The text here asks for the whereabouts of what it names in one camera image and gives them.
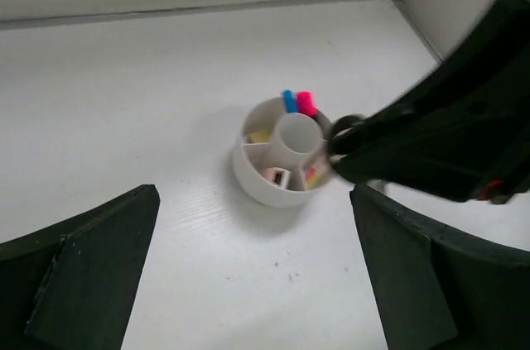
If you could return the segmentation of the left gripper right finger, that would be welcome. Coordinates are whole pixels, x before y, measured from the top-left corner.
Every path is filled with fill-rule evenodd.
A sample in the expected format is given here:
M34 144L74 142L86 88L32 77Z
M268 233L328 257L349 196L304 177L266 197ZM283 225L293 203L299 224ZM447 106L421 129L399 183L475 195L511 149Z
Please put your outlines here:
M350 193L390 349L527 349L529 253L419 214L368 186Z

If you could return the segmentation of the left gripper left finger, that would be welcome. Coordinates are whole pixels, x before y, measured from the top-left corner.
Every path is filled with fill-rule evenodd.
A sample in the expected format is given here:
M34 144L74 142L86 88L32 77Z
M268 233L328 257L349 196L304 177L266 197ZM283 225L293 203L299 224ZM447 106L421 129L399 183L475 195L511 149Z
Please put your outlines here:
M3 349L119 349L160 207L155 185L1 245Z

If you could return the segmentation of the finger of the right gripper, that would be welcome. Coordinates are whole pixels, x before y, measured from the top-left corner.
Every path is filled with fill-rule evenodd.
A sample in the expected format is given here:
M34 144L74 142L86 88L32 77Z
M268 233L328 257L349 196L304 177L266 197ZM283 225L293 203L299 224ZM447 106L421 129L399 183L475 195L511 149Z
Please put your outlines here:
M364 158L335 172L443 199L505 204L529 190L529 1L493 0L419 84L372 117Z

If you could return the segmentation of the black handled scissors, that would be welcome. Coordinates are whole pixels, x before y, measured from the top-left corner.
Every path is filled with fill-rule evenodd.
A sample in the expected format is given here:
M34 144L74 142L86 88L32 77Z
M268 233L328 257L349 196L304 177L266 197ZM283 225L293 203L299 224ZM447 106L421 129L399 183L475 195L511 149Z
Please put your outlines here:
M334 171L339 172L343 165L366 157L375 123L372 117L347 115L332 125L326 138L325 153Z

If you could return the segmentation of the thin yellow highlighter pen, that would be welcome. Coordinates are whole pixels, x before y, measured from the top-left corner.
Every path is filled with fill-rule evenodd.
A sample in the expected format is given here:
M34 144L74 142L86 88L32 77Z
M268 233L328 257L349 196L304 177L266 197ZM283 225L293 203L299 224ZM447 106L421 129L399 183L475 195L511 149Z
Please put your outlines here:
M308 170L308 172L306 173L306 176L305 176L305 181L306 181L306 187L308 189L312 189L315 187L316 185L316 182L318 181L319 179L319 171L318 169L312 167Z

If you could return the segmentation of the pink capped black highlighter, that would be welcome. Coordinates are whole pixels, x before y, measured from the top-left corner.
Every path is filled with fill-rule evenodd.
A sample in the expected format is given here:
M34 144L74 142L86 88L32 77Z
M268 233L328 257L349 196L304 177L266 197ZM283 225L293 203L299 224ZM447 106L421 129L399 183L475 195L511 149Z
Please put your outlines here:
M308 117L315 117L317 115L317 109L311 92L301 91L296 93L296 106L300 114Z

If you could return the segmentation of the blue capped black highlighter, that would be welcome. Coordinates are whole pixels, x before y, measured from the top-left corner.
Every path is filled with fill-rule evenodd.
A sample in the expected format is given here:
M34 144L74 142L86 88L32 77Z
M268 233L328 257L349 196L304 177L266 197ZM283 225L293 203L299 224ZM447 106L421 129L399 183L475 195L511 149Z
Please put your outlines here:
M282 101L283 101L286 113L297 113L298 112L296 95L291 90L284 90L282 92Z

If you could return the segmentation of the pink mini stapler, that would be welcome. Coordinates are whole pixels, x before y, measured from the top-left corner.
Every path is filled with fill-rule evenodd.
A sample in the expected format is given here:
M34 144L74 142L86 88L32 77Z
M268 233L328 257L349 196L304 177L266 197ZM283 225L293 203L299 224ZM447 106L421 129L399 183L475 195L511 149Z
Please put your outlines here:
M291 172L281 167L268 167L261 171L262 177L280 189L287 189Z

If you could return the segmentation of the tan eraser block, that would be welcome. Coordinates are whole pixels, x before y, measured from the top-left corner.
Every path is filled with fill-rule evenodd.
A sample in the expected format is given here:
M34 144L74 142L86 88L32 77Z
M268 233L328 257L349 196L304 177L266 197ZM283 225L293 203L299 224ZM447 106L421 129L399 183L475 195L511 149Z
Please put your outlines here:
M269 143L271 135L271 132L268 130L255 131L247 135L247 143Z

